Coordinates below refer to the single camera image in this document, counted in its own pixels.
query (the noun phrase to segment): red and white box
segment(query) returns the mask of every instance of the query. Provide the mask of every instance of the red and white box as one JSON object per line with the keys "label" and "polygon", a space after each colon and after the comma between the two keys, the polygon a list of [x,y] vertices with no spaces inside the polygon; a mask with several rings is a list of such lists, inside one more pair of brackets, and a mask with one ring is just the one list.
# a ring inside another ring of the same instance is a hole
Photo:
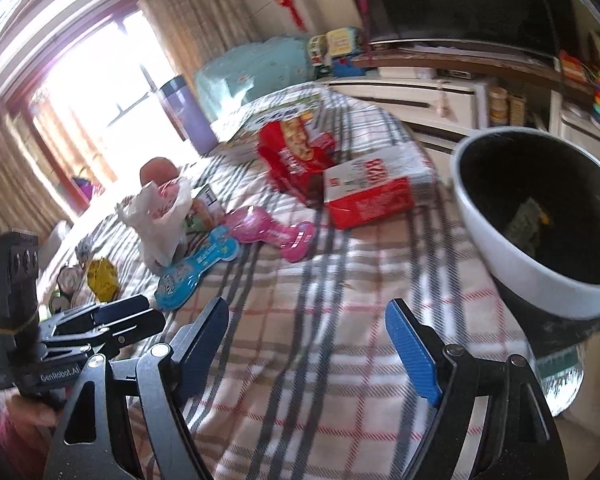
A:
{"label": "red and white box", "polygon": [[324,171],[324,202],[337,229],[432,205],[436,172],[414,142],[383,148]]}

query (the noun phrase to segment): plaid tablecloth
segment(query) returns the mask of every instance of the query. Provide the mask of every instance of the plaid tablecloth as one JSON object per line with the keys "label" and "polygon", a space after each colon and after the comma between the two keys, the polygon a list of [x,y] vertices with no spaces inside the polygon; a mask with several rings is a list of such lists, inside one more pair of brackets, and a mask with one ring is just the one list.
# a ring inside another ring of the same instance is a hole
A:
{"label": "plaid tablecloth", "polygon": [[[410,131],[373,105],[313,84],[277,92],[228,121],[302,92],[322,94],[321,119],[337,138],[338,161],[401,142]],[[307,209],[273,191],[259,161],[221,157],[192,171],[230,210],[264,206],[281,222],[313,221],[317,243],[302,262],[276,248],[244,245],[238,258],[204,276],[192,298],[168,316],[161,336],[133,349],[169,342],[213,296],[231,309],[229,328],[202,398],[184,417],[216,479],[398,478],[432,411],[418,398],[384,327],[384,308],[404,298],[446,342],[474,356],[531,357],[519,325],[499,298],[442,185],[433,208],[417,208],[349,231],[330,226],[325,210]],[[118,267],[122,296],[152,296],[157,279],[140,262],[138,238],[110,216],[94,232],[96,252]],[[92,301],[86,287],[76,304]],[[466,478],[477,449],[485,403],[478,402],[455,478]],[[132,423],[147,478],[158,476],[138,404]]]}

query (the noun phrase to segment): pink sleeve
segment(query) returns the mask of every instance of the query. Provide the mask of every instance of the pink sleeve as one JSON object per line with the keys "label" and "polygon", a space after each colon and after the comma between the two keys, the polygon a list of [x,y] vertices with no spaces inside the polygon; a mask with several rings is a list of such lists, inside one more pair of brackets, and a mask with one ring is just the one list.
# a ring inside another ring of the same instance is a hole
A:
{"label": "pink sleeve", "polygon": [[7,414],[0,419],[0,444],[18,472],[27,480],[40,480],[45,470],[45,457],[20,437]]}

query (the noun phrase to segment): white plastic bag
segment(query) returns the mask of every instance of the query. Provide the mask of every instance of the white plastic bag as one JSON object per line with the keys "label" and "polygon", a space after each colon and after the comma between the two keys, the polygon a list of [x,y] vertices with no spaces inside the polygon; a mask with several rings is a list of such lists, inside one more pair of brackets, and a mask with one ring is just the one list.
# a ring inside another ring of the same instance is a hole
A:
{"label": "white plastic bag", "polygon": [[150,182],[125,206],[118,204],[120,221],[140,237],[142,259],[152,272],[169,267],[184,238],[183,221],[191,208],[191,185],[177,178],[159,187]]}

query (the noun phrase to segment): wooden shelf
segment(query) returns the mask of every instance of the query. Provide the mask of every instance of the wooden shelf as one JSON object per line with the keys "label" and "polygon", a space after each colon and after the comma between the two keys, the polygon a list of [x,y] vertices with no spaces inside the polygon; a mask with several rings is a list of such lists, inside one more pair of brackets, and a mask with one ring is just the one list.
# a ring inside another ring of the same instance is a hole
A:
{"label": "wooden shelf", "polygon": [[593,103],[593,86],[577,83],[568,78],[564,78],[564,81],[562,81],[559,72],[548,66],[532,62],[395,49],[374,52],[372,59],[369,59],[367,54],[357,56],[354,58],[353,64],[363,68],[383,66],[428,67],[494,75],[555,90],[567,99],[587,107],[590,107]]}

